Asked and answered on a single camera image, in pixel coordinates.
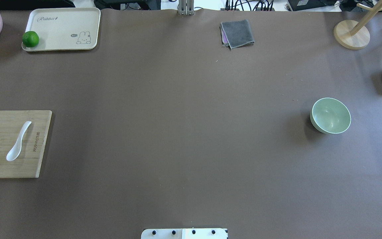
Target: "white floor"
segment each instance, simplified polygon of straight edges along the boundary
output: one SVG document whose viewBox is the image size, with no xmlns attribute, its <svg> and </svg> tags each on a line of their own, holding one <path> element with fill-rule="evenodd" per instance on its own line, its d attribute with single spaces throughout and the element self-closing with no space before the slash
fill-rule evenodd
<svg viewBox="0 0 382 239">
<path fill-rule="evenodd" d="M 177 9 L 178 1 L 169 2 L 168 0 L 161 0 L 161 9 Z M 76 7 L 94 7 L 94 0 L 72 0 Z M 194 0 L 194 7 L 201 7 L 204 9 L 220 10 L 225 7 L 226 0 Z M 251 2 L 250 6 L 253 8 L 257 2 Z M 287 11 L 285 5 L 287 0 L 274 0 L 273 8 L 275 11 Z M 247 3 L 243 4 L 244 10 L 248 11 L 250 8 Z M 305 12 L 341 12 L 338 5 L 326 6 L 322 8 L 307 9 Z"/>
</svg>

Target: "white rectangular tray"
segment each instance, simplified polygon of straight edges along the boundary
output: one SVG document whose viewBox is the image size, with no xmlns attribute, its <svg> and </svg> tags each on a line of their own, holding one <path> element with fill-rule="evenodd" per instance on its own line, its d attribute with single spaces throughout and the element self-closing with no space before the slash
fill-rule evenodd
<svg viewBox="0 0 382 239">
<path fill-rule="evenodd" d="M 23 50 L 90 50 L 97 45 L 100 26 L 100 9 L 57 8 L 36 9 L 29 15 L 27 31 L 39 36 L 36 47 Z"/>
</svg>

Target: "gray cloth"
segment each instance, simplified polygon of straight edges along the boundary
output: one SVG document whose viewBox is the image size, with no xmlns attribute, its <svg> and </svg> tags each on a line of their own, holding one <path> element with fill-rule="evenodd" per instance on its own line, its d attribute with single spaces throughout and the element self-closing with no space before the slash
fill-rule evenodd
<svg viewBox="0 0 382 239">
<path fill-rule="evenodd" d="M 231 49 L 254 43 L 248 20 L 222 22 L 220 23 L 220 26 L 225 33 L 228 45 Z"/>
</svg>

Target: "round wooden base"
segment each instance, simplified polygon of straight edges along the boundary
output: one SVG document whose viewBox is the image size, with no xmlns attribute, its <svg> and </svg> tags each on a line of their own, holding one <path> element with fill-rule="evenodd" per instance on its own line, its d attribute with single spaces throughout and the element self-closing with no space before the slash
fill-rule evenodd
<svg viewBox="0 0 382 239">
<path fill-rule="evenodd" d="M 360 50 L 369 43 L 370 35 L 368 29 L 363 26 L 355 35 L 350 35 L 350 31 L 358 22 L 344 20 L 334 27 L 334 37 L 343 47 L 351 50 Z"/>
</svg>

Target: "green bowl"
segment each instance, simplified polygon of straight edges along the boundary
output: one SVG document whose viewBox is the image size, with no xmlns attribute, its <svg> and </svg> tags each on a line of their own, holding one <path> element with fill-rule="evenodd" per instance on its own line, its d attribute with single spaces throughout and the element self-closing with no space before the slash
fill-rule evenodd
<svg viewBox="0 0 382 239">
<path fill-rule="evenodd" d="M 342 133 L 349 128 L 351 117 L 347 107 L 339 100 L 322 98 L 314 103 L 310 121 L 322 133 Z"/>
</svg>

